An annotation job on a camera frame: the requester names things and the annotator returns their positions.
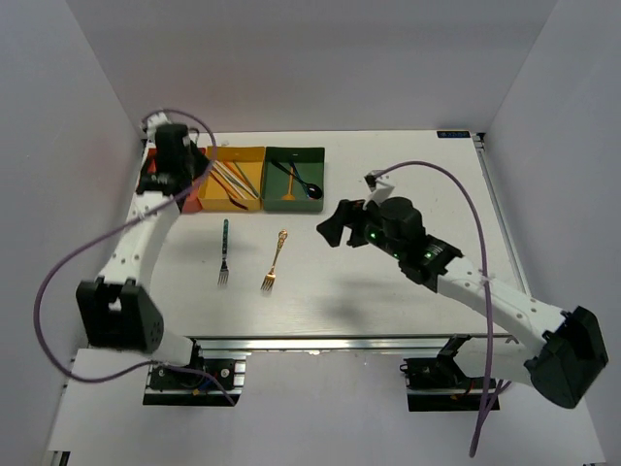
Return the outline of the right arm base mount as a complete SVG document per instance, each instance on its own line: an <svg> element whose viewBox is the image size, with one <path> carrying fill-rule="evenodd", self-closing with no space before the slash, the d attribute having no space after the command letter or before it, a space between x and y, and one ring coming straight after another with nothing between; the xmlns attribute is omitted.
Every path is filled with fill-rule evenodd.
<svg viewBox="0 0 621 466"><path fill-rule="evenodd" d="M411 413L477 412L483 377L468 377L455 356L471 336L455 335L433 357L407 357L399 369L405 377Z"/></svg>

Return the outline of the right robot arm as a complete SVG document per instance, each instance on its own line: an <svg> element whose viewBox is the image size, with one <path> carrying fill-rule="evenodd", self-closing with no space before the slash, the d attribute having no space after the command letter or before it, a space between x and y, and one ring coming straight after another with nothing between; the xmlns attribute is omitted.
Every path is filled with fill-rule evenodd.
<svg viewBox="0 0 621 466"><path fill-rule="evenodd" d="M487 282L460 250L426 232L421 213L407 198L342 200L316 230L335 248L346 228L350 247L374 246L394 257L412 282L481 315L490 313L519 344L495 361L515 367L524 384L553 404L574 408L607 365L594 313L583 307L569 312L496 279Z"/></svg>

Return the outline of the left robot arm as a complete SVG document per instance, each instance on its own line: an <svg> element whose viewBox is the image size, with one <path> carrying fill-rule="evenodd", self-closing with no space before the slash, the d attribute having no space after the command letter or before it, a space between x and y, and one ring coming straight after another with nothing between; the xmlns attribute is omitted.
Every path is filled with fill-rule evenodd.
<svg viewBox="0 0 621 466"><path fill-rule="evenodd" d="M118 243L97 277L82 281L76 298L89 344L141 353L172 365L172 376L193 387L205 363L192 355L191 339L165 327L149 288L164 241L180 217L188 189L209 160L183 123L163 122L149 131L154 152L145 157Z"/></svg>

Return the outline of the thin white chopstick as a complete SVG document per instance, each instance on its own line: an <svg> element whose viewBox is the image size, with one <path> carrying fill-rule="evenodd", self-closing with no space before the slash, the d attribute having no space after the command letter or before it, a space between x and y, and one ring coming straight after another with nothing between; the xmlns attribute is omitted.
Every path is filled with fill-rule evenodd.
<svg viewBox="0 0 621 466"><path fill-rule="evenodd" d="M239 198L244 198L243 194L239 191L238 187L229 180L229 178L215 165L213 170L222 178L222 180L229 186L230 190L234 191Z"/></svg>

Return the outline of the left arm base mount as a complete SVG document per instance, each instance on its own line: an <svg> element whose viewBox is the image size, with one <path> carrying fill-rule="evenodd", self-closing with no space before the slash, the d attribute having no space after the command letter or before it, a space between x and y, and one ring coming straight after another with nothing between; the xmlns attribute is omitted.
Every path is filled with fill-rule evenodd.
<svg viewBox="0 0 621 466"><path fill-rule="evenodd" d="M248 353L209 349L206 341L195 341L187 366L149 367L143 405L234 407L244 387L247 357Z"/></svg>

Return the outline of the orange chopstick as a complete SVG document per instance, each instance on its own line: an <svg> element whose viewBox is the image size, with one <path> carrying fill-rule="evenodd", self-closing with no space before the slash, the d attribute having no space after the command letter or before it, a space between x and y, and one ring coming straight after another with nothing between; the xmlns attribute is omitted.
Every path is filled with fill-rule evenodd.
<svg viewBox="0 0 621 466"><path fill-rule="evenodd" d="M219 162L215 162L215 163L214 163L214 165L215 165L217 168L219 168L219 169L220 169L220 170L221 170L221 171L222 171L222 172L223 172L223 173L224 173L224 174L225 174L225 175L229 178L229 180L230 180L231 182L233 182L233 183L234 183L234 184L238 187L238 189L239 189L239 191L240 191L241 193L243 193L243 190L244 190L244 189L242 188L242 184L241 184L241 182L240 182L240 181L239 181L239 180L238 180L238 179L237 179L234 175L232 175L231 173L229 173L229 172L228 172L228 171L224 168L224 166L223 166L221 163L219 163Z"/></svg>
<svg viewBox="0 0 621 466"><path fill-rule="evenodd" d="M213 168L210 171L210 176L215 180L216 183L218 183L221 188L227 193L227 195L229 197L232 197L233 199L238 199L239 197L237 196L237 194L230 190L229 186L222 180L222 178L213 170Z"/></svg>

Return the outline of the black spoon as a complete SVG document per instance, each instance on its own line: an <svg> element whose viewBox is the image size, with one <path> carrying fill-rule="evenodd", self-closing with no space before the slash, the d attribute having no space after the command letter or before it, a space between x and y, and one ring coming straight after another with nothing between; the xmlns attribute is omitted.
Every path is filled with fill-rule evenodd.
<svg viewBox="0 0 621 466"><path fill-rule="evenodd" d="M301 178L299 171L292 161L288 162L289 169L285 169L280 162L275 160L272 160L271 163L280 169L280 171L287 172L295 181L297 181L310 199L319 200L323 198L323 190L317 184L305 182Z"/></svg>

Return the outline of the orange spoon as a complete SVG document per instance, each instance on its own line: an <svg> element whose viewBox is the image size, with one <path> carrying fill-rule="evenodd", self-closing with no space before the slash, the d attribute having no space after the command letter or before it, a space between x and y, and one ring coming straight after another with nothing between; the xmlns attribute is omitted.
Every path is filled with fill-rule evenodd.
<svg viewBox="0 0 621 466"><path fill-rule="evenodd" d="M281 199L283 201L294 201L295 200L295 195L293 194L292 190L293 190L293 182L294 182L294 170L292 167L289 167L288 171L287 171L287 191L286 193L281 197Z"/></svg>

